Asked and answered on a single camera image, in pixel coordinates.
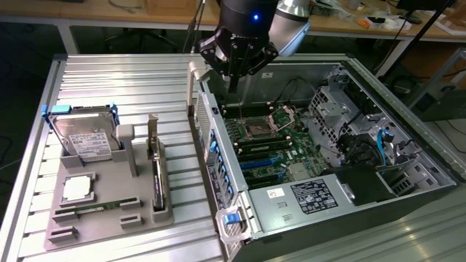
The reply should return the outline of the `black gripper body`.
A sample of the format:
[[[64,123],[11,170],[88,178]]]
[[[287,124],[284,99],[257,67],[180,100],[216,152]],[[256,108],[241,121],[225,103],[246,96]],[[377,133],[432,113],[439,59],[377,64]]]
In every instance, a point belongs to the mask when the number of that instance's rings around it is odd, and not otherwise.
[[[214,41],[230,43],[237,38],[265,45],[277,1],[222,0],[217,1],[217,5],[220,15]]]

